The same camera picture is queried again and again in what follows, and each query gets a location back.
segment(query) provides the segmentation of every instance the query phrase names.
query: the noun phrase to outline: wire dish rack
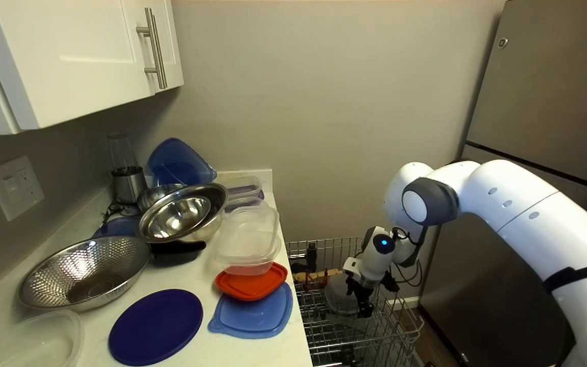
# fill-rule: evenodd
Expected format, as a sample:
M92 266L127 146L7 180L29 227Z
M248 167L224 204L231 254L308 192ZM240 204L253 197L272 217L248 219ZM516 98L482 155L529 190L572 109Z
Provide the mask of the wire dish rack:
M378 287L374 314L359 319L354 296L328 292L360 238L290 240L287 254L314 366L421 367L414 345L424 321L400 294Z

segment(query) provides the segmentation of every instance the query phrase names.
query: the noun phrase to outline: stainless steel bowl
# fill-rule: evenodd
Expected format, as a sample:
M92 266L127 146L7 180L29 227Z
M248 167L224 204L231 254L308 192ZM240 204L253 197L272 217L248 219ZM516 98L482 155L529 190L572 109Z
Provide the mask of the stainless steel bowl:
M135 237L82 240L32 268L19 296L37 311L94 311L128 292L149 258L149 247Z
M149 242L172 242L207 229L226 203L219 184L184 185L151 204L139 220L140 237Z

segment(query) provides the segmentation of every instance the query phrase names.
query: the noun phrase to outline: white cabinet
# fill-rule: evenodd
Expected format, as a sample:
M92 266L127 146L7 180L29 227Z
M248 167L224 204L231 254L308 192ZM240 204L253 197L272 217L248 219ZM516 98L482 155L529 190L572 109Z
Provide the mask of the white cabinet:
M0 135L181 82L170 0L0 0Z

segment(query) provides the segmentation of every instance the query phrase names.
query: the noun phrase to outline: electrical outlet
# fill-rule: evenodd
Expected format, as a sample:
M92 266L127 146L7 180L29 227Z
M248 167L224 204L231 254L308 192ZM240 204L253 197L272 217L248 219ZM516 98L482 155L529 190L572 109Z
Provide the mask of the electrical outlet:
M8 223L43 203L43 197L43 188L27 155L0 166L0 206Z

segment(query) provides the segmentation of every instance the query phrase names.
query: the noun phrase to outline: stainless steel refrigerator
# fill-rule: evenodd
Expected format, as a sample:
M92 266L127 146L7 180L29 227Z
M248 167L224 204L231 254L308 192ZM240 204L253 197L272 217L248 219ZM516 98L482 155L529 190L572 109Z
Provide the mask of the stainless steel refrigerator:
M497 157L587 211L587 0L505 4L459 159ZM480 219L441 229L420 309L462 366L544 367L574 343L535 272Z

